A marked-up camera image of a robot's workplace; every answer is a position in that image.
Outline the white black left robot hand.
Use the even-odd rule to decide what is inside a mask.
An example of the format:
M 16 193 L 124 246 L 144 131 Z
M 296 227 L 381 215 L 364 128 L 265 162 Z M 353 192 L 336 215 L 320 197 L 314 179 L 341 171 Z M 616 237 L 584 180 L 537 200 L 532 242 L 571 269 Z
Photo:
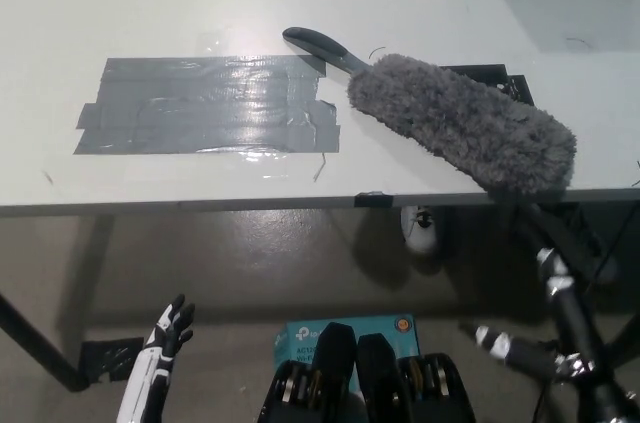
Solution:
M 179 294 L 155 323 L 137 355 L 117 423 L 161 422 L 177 354 L 193 337 L 195 305 Z

